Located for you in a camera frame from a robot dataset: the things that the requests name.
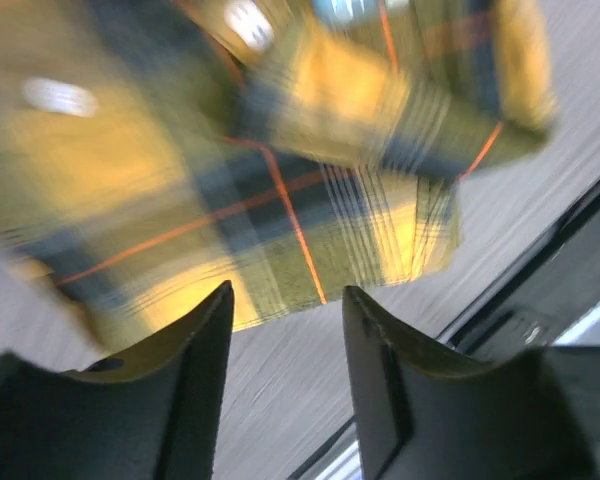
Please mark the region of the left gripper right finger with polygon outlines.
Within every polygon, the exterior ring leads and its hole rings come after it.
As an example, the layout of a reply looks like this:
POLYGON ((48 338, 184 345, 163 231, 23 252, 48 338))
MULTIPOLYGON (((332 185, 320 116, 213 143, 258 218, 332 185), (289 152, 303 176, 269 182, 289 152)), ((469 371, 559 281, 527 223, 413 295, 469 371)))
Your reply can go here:
POLYGON ((541 351, 477 361, 355 286, 343 292, 343 330, 365 478, 580 479, 593 472, 541 351))

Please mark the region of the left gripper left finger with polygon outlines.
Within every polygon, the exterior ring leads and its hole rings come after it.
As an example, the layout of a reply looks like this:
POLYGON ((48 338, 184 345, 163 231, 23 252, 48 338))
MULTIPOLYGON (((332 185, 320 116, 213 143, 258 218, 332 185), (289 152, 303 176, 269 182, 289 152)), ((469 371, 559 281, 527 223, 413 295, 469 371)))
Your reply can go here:
POLYGON ((221 283, 83 371, 0 354, 0 479, 208 479, 234 317, 221 283))

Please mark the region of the yellow plaid long sleeve shirt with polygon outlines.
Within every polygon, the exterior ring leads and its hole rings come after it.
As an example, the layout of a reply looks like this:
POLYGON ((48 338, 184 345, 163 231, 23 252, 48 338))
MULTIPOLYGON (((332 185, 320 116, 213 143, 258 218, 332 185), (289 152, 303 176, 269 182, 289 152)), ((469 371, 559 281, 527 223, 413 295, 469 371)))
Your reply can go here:
POLYGON ((555 121, 535 1, 0 1, 0 246, 124 349, 446 269, 555 121))

